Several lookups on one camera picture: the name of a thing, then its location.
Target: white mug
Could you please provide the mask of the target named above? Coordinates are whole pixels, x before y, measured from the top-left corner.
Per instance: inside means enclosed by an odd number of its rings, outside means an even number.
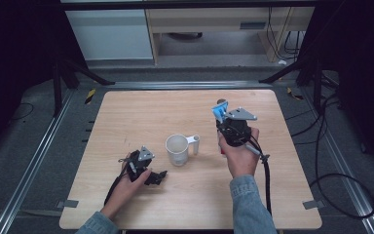
[[[183,166],[188,160],[188,146],[193,143],[194,155],[199,153],[199,136],[171,135],[166,140],[169,160],[175,166]]]

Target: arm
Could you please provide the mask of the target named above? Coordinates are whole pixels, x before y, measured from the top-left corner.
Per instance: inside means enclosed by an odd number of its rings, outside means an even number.
[[[86,223],[81,226],[77,234],[117,233],[118,227],[113,222],[115,216],[138,191],[138,189],[142,187],[150,174],[151,170],[147,170],[134,182],[131,182],[128,175],[123,175],[105,206],[100,212],[94,213],[93,216],[91,216]]]
[[[252,128],[251,134],[258,139],[257,129]],[[259,156],[246,149],[244,145],[231,147],[221,134],[219,145],[226,154],[229,171],[233,177],[230,191],[233,199],[235,234],[276,233],[273,219],[260,200],[254,179]]]

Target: hand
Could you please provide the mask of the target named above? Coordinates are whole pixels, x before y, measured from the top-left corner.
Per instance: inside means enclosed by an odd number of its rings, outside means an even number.
[[[134,182],[131,182],[129,175],[123,175],[120,182],[114,188],[107,204],[101,209],[101,212],[109,219],[113,220],[117,212],[131,199],[138,189],[144,185],[145,180],[147,180],[150,174],[151,170],[148,169]]]
[[[258,139],[259,130],[251,128],[251,135]],[[259,155],[255,155],[253,152],[246,149],[244,145],[239,147],[228,145],[226,139],[220,132],[218,132],[218,145],[220,145],[227,156],[227,165],[233,178],[243,175],[254,176],[257,163],[259,162]]]

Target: jacket sleeve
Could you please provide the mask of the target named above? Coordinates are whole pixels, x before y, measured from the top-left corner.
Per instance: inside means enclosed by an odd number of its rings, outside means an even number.
[[[84,225],[76,232],[77,234],[116,234],[118,227],[101,212],[95,212]]]
[[[242,175],[230,182],[233,199],[235,234],[276,234],[273,219],[260,199],[256,181],[251,175]]]

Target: person's left hand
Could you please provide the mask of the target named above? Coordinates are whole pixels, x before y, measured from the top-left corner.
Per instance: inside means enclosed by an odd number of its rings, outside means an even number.
[[[136,191],[138,191],[138,189],[142,187],[150,174],[151,170],[148,169],[147,171],[142,173],[134,182],[131,182],[129,175],[123,175],[120,179],[120,182],[114,188],[114,191],[112,192],[108,202],[101,209],[101,212],[109,219],[113,220],[117,215],[117,212],[131,199]]]

